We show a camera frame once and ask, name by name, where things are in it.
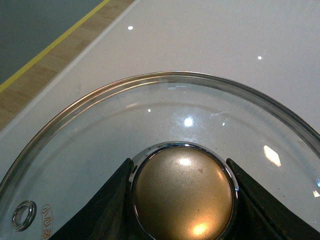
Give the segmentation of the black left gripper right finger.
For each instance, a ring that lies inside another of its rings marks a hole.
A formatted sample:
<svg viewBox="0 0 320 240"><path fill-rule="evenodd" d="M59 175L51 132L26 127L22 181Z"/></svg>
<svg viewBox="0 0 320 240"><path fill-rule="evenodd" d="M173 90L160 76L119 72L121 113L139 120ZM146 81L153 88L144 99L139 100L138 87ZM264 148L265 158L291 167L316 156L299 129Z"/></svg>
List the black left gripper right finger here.
<svg viewBox="0 0 320 240"><path fill-rule="evenodd" d="M238 207L231 240L318 240L320 233L290 211L232 159Z"/></svg>

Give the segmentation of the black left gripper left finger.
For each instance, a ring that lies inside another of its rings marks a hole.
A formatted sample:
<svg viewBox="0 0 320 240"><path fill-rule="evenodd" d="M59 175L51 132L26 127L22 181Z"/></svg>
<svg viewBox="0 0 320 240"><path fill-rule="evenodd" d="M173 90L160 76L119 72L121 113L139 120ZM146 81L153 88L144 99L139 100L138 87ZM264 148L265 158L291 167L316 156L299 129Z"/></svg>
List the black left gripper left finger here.
<svg viewBox="0 0 320 240"><path fill-rule="evenodd" d="M93 198L51 237L52 240L134 240L127 216L129 177L134 162L127 158Z"/></svg>

